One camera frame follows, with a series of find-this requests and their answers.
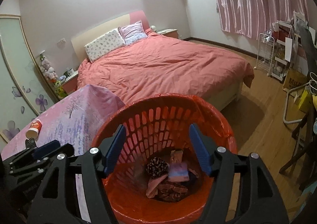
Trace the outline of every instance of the laundry basket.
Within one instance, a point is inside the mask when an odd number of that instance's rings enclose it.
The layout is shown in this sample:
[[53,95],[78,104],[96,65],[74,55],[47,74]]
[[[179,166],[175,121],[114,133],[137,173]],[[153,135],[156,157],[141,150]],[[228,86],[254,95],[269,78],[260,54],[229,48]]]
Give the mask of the laundry basket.
[[118,125],[126,127],[126,142],[115,171],[103,180],[110,204],[119,221],[132,223],[190,223],[199,218],[207,201],[213,178],[200,172],[199,189],[179,202],[162,202],[145,195],[148,179],[136,178],[137,166],[161,150],[172,147],[194,155],[188,133],[197,123],[204,135],[237,153],[232,129],[225,117],[197,96],[155,95],[125,106],[99,130],[92,146],[111,137]]

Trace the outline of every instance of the baseboard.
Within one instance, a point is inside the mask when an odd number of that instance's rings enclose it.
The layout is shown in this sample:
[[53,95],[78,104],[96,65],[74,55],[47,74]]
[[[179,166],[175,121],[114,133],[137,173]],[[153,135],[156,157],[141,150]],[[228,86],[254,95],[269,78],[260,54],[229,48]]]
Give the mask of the baseboard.
[[257,58],[257,55],[254,54],[254,53],[251,53],[251,52],[249,52],[247,50],[240,49],[240,48],[237,48],[237,47],[234,47],[234,46],[223,44],[223,43],[220,43],[220,42],[210,41],[210,40],[205,40],[205,39],[200,39],[200,38],[195,38],[195,37],[189,37],[189,38],[184,39],[184,41],[190,41],[190,40],[201,41],[201,42],[217,45],[217,46],[220,46],[220,47],[224,47],[226,49],[232,49],[232,50],[235,50],[235,51],[240,52],[242,54],[248,55],[250,57]]

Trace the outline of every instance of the bed frame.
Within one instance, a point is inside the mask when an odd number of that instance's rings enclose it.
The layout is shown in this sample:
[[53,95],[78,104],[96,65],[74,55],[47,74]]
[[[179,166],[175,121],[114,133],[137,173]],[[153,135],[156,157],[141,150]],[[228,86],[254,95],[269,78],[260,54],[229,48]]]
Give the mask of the bed frame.
[[[130,14],[125,14],[123,16],[117,17],[110,21],[104,22],[96,27],[87,30],[76,37],[72,38],[72,44],[75,50],[75,53],[78,57],[78,60],[82,62],[85,58],[87,58],[87,54],[85,52],[84,46],[87,43],[90,43],[94,39],[103,35],[104,33],[117,28],[118,26],[127,26],[131,23],[135,23],[139,20],[142,20],[143,29],[148,29],[149,22],[143,11],[136,11]],[[242,80],[236,82],[232,85],[229,85],[221,92],[214,94],[210,98],[205,98],[205,101],[209,102],[213,106],[215,106],[219,111],[223,110],[230,102],[234,100],[238,100],[241,95],[242,90]]]

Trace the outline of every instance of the wardrobe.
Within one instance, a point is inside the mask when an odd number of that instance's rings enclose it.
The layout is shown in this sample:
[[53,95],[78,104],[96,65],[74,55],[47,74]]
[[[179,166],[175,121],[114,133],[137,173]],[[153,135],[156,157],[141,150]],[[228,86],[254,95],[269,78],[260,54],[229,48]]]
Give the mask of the wardrobe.
[[58,101],[25,39],[20,16],[0,15],[0,150]]

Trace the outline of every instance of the silver bolt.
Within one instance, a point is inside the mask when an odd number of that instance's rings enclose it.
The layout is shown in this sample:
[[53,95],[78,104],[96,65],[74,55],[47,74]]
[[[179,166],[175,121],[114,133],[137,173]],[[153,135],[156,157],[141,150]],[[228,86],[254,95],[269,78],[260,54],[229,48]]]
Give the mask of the silver bolt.
[[252,157],[253,159],[258,159],[258,158],[259,158],[259,154],[255,153],[255,152],[252,152],[252,153],[251,153],[251,157]]
[[222,146],[219,146],[219,147],[217,148],[217,151],[219,151],[219,152],[221,152],[221,153],[224,153],[224,152],[226,152],[226,148],[224,148],[224,147],[222,147]]
[[63,153],[58,154],[58,156],[57,156],[57,159],[58,159],[58,160],[62,160],[62,159],[64,159],[64,158],[65,158],[65,154],[63,154]]
[[96,147],[94,147],[94,148],[91,148],[89,152],[90,152],[91,154],[96,154],[98,151],[99,151],[99,149],[96,148]]

